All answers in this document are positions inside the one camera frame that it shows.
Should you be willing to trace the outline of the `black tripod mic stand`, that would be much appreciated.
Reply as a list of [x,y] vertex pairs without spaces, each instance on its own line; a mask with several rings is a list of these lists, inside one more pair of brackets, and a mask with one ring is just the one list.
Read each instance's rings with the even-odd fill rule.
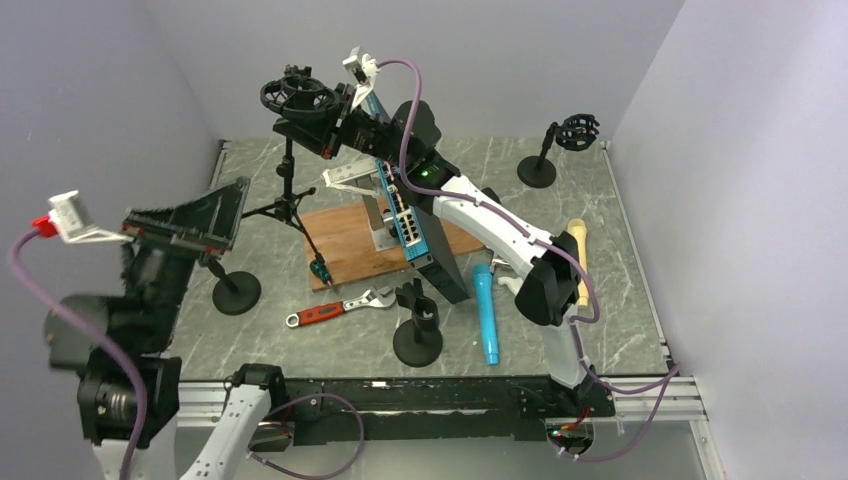
[[[312,67],[289,64],[284,68],[283,77],[269,81],[260,88],[260,102],[269,111],[283,116],[287,104],[295,110],[306,110],[308,113],[326,110],[328,103],[328,89],[320,81],[312,77]],[[308,233],[300,216],[298,207],[304,197],[314,195],[316,189],[310,189],[295,194],[293,191],[293,180],[295,176],[295,158],[293,155],[294,142],[285,138],[285,152],[281,162],[276,167],[276,174],[283,180],[283,193],[271,204],[243,213],[241,218],[262,215],[276,219],[301,233],[309,247],[312,249],[314,258],[310,267],[326,267],[323,255],[320,253],[312,237]]]

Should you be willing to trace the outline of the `black round-base mic stand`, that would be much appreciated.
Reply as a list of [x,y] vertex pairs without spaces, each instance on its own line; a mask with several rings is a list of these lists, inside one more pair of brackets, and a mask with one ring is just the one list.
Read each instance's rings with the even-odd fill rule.
[[207,257],[199,265],[208,270],[217,282],[213,287],[214,307],[222,314],[237,316],[251,310],[260,300],[262,286],[259,279],[247,271],[227,273],[214,257]]

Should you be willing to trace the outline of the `blue microphone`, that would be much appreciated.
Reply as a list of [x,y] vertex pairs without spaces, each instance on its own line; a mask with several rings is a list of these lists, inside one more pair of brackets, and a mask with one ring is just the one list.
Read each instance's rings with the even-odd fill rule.
[[492,280],[492,273],[486,264],[473,266],[472,282],[478,307],[482,349],[485,362],[489,366],[500,363],[496,317],[492,296]]

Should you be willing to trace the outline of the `black stand of green microphone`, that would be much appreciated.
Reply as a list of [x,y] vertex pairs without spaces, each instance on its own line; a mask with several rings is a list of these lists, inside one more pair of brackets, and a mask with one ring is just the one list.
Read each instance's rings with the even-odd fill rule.
[[410,318],[395,330],[393,351],[398,360],[413,368],[434,363],[443,349],[440,316],[436,302],[426,296],[419,278],[395,289],[397,303],[410,312]]

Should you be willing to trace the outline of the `beige microphone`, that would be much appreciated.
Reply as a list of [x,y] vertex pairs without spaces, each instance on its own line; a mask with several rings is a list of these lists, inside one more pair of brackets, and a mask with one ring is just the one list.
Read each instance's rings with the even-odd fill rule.
[[[573,218],[567,224],[567,232],[576,240],[577,243],[577,255],[579,265],[584,272],[587,271],[587,233],[588,229],[586,223],[580,218]],[[580,284],[578,286],[579,298],[577,301],[577,305],[579,307],[588,307],[590,301],[590,294],[587,288],[586,282],[584,280],[580,280]]]

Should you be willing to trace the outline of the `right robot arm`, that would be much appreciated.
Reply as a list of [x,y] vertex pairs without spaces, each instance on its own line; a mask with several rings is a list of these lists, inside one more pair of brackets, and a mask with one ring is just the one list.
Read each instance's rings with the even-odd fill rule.
[[341,147],[388,162],[396,168],[403,200],[444,219],[504,258],[522,280],[515,304],[538,325],[557,411],[574,415],[590,399],[586,385],[595,373],[585,352],[579,323],[598,321],[578,314],[579,287],[593,286],[581,265],[576,238],[537,228],[494,201],[447,161],[415,129],[421,99],[415,95],[405,120],[385,120],[355,102],[355,88],[330,88],[311,77],[272,80],[260,89],[261,104],[277,115],[275,132],[324,159]]

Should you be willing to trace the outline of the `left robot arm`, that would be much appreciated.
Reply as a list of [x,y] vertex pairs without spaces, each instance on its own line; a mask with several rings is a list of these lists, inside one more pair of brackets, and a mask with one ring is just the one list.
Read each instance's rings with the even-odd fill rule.
[[42,232],[67,244],[115,242],[119,295],[74,294],[50,306],[44,331],[49,364],[78,377],[83,435],[109,479],[174,479],[182,362],[167,355],[193,270],[216,278],[221,313],[251,310],[262,294],[246,271],[221,257],[236,240],[250,181],[239,177],[171,207],[131,209],[121,227],[99,227],[78,191],[51,197]]

